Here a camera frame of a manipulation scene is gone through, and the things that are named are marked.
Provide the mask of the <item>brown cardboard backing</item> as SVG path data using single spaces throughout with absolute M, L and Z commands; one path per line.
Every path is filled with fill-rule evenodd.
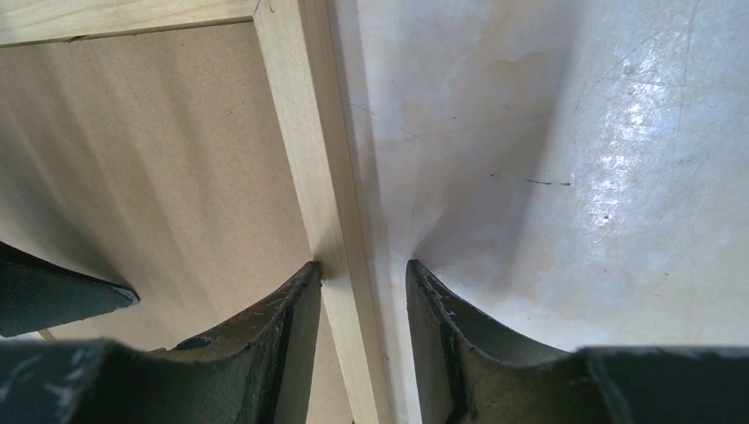
M 141 351 L 310 261 L 254 24 L 2 48 L 1 240 L 136 292 L 53 340 Z

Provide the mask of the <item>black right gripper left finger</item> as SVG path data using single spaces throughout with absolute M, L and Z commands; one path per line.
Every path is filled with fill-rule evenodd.
M 170 350 L 111 339 L 1 345 L 4 423 L 303 423 L 322 266 Z

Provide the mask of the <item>light wooden picture frame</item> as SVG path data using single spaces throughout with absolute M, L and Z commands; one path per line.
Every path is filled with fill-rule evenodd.
M 387 370 L 327 2 L 4 1 L 1 50 L 243 22 L 253 23 L 258 35 L 310 261 L 322 266 L 319 325 L 329 324 L 353 420 L 389 423 Z M 41 329 L 1 336 L 1 345 L 37 340 L 56 341 Z

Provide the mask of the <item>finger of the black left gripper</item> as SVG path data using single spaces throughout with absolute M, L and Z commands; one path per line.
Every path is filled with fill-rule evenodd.
M 128 284 L 65 269 L 1 244 L 2 337 L 85 320 L 139 302 Z

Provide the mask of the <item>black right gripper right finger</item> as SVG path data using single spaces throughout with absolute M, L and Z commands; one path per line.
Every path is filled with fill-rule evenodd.
M 565 352 L 501 324 L 422 263 L 405 272 L 426 423 L 745 423 L 748 351 L 594 346 Z

